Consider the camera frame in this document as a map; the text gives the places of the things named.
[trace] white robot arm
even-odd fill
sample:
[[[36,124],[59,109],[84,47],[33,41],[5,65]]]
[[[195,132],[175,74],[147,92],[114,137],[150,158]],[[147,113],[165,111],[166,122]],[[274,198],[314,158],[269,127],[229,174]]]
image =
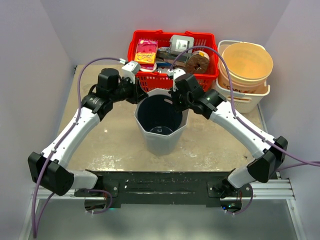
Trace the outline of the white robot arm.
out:
[[[134,61],[127,63],[122,70],[124,77],[120,78],[115,69],[103,69],[98,76],[96,92],[90,91],[82,100],[80,118],[76,126],[65,137],[60,146],[53,153],[46,167],[45,175],[40,185],[62,196],[70,189],[92,189],[97,187],[98,177],[88,170],[68,170],[71,156],[86,137],[86,135],[112,110],[113,103],[126,100],[137,104],[148,95],[141,89],[135,74],[140,65]],[[172,72],[173,87],[169,91],[176,111],[181,112],[192,109],[196,114],[219,124],[237,138],[251,152],[254,160],[247,166],[231,171],[219,184],[214,186],[216,192],[225,196],[232,195],[243,185],[259,181],[266,183],[284,160],[284,155],[270,147],[254,133],[244,127],[232,113],[231,104],[214,89],[204,92],[195,76],[185,73],[182,69]],[[45,148],[41,154],[33,152],[28,158],[28,164],[34,182],[39,172],[54,149],[55,144],[75,122],[78,112],[60,135]],[[278,147],[286,149],[288,142],[285,138],[275,139],[272,135],[262,131],[253,123],[243,117],[237,116],[255,131],[258,131],[266,140],[275,143]]]
[[[215,186],[215,190],[228,195],[254,181],[266,183],[285,158],[282,152],[271,147],[266,140],[284,150],[288,146],[287,140],[282,136],[276,139],[236,111],[237,117],[265,138],[261,140],[235,118],[231,103],[219,92],[214,89],[204,92],[195,76],[182,69],[175,69],[169,72],[169,75],[173,77],[173,86],[169,92],[177,111],[192,109],[196,114],[219,124],[238,139],[254,157],[248,165],[231,171],[220,185]]]
[[[113,103],[128,101],[137,104],[148,95],[136,83],[135,74],[140,65],[131,61],[122,67],[123,78],[113,68],[103,69],[98,76],[96,92],[90,91],[81,102],[80,117],[71,132],[63,139],[57,149],[56,143],[61,140],[71,125],[76,121],[78,111],[59,136],[46,147],[41,154],[33,152],[28,158],[32,180],[36,183],[44,162],[54,150],[46,167],[40,185],[62,196],[70,189],[92,189],[98,177],[94,173],[83,170],[67,169],[69,161],[87,134],[112,110]]]

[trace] gray wall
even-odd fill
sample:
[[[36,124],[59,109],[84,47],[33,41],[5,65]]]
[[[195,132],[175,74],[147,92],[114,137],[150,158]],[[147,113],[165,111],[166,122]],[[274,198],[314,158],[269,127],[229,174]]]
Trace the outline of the gray wall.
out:
[[[71,62],[39,0],[0,1],[0,238],[18,239],[31,197],[27,158],[60,122]]]
[[[320,1],[292,0],[266,44],[274,60],[270,95],[262,109],[268,130],[289,140],[288,151],[319,161]],[[296,163],[286,158],[287,165]],[[309,240],[320,238],[320,169],[311,166],[284,172],[290,177]]]
[[[135,30],[197,31],[264,45],[290,0],[41,0],[74,64],[127,58]]]

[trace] red basket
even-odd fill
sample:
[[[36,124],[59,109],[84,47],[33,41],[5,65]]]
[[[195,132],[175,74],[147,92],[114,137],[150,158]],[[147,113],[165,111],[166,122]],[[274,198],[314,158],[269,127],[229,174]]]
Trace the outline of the red basket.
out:
[[[181,35],[194,38],[194,46],[208,46],[217,50],[215,36],[211,33],[195,33],[186,31],[185,33],[179,32],[163,32],[157,31],[144,31],[137,30],[133,33],[133,38],[128,50],[128,60],[132,61],[135,58],[136,47],[139,39],[158,41],[158,47],[169,47],[170,38],[172,35]],[[218,77],[218,56],[212,51],[203,48],[195,48],[194,51],[202,50],[210,57],[210,64],[206,74],[194,74],[199,84],[203,87],[204,91],[211,88],[212,82]],[[165,73],[158,72],[142,72],[139,71],[136,76],[140,80],[140,85],[146,92],[153,89],[170,89],[173,85],[173,80],[169,79]]]

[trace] gray trash can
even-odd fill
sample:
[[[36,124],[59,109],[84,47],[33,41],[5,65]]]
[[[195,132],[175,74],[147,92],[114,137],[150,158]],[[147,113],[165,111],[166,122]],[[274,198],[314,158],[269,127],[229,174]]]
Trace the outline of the gray trash can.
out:
[[[170,154],[187,126],[188,110],[176,112],[167,90],[156,88],[148,95],[137,105],[135,120],[151,153]]]

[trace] table surface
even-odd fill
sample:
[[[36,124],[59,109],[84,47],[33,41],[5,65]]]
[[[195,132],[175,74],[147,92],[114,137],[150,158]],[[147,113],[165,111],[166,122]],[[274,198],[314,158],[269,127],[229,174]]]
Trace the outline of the table surface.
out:
[[[66,103],[59,133],[74,116],[77,103],[77,79],[83,65],[78,65]],[[83,73],[81,97],[97,83],[104,68],[118,69],[122,65],[91,65]],[[73,154],[69,166],[72,170],[93,171],[230,171],[250,162],[250,152],[218,124],[189,111],[187,127],[175,150],[165,156],[155,156],[147,150],[139,131],[134,111],[136,105],[117,102],[83,140]],[[262,128],[258,107],[243,114]]]

